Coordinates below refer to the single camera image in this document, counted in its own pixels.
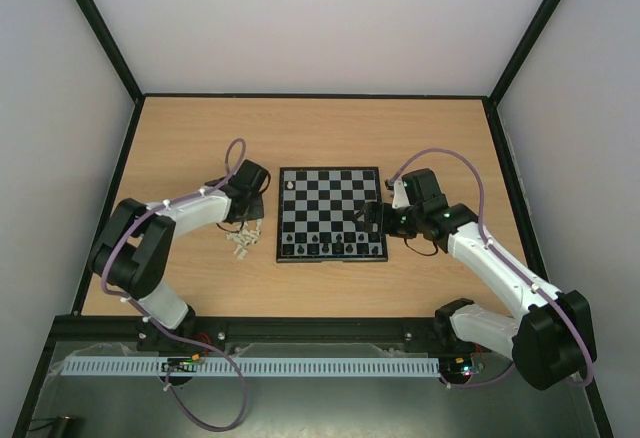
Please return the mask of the black grey chessboard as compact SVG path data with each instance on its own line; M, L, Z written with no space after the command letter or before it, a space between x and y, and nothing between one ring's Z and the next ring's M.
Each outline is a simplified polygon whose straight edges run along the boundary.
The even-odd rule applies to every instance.
M287 190L286 183L294 182ZM303 262L385 262L388 260L386 238L380 234L380 253L372 255L369 234L359 232L352 222L353 215L365 202L380 202L382 198L379 169L376 167L283 167L279 172L278 225L276 261L278 263ZM322 254L320 234L331 233L330 253ZM285 236L294 235L293 243ZM316 234L317 243L309 242ZM332 243L342 235L344 254L332 253ZM347 244L354 252L345 251ZM293 255L282 253L285 244L294 245ZM296 253L298 244L306 248L303 255Z

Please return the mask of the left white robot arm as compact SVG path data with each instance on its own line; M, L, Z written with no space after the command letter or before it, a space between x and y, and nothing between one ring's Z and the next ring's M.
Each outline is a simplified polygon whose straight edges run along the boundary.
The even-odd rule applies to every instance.
M103 292L131 304L143 317L139 344L162 352L204 348L194 309L164 278L173 240L208 225L252 221L271 181L269 171L245 159L220 179L183 197L120 201L89 255Z

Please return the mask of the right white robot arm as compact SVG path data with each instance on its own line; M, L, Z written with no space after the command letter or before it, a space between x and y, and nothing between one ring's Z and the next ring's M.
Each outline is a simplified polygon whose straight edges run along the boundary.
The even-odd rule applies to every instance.
M423 237L474 272L509 312L496 314L466 298L442 306L434 315L434 331L443 347L455 350L469 342L498 353L538 390L576 374L581 385L590 384L597 349L582 294L560 291L519 262L479 213L448 203L432 170L408 173L389 189L391 202L357 208L356 226L404 241Z

